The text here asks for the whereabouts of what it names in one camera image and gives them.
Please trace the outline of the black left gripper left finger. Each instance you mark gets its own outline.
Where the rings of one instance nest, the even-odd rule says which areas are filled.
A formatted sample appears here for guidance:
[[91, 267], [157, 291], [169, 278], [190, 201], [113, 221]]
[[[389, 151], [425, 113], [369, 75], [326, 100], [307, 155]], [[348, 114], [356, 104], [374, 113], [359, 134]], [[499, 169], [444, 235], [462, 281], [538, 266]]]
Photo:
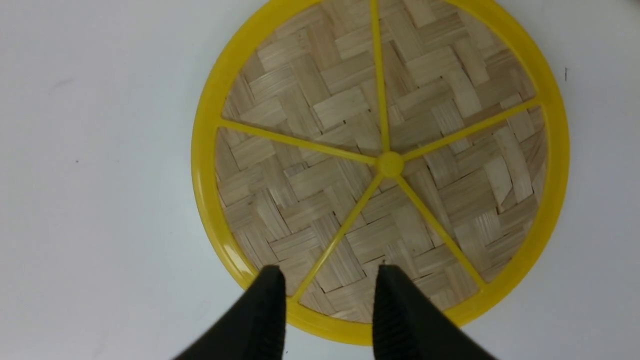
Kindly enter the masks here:
[[286, 281], [267, 265], [243, 295], [177, 360], [281, 360], [286, 337]]

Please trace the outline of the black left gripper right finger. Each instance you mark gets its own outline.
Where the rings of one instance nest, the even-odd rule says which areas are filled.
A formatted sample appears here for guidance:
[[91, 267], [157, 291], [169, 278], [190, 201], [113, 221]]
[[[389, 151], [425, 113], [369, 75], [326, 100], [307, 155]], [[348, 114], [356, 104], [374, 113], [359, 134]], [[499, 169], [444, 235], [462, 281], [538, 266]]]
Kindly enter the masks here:
[[429, 300], [397, 265], [375, 280], [372, 348], [376, 360], [493, 360]]

